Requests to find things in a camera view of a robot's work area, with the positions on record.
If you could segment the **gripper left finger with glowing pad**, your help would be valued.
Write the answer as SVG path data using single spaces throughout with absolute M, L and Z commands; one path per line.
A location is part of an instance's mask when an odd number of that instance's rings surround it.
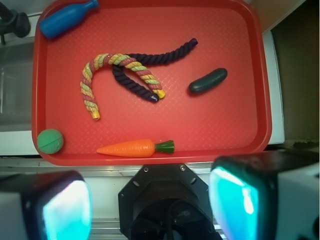
M 0 177 L 2 240 L 87 240 L 92 194 L 74 170 Z

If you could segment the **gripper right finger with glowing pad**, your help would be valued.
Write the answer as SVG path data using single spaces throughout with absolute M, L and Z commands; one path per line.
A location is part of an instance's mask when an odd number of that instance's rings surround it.
M 320 237 L 320 156 L 273 150 L 218 157 L 208 196 L 229 240 L 317 240 Z

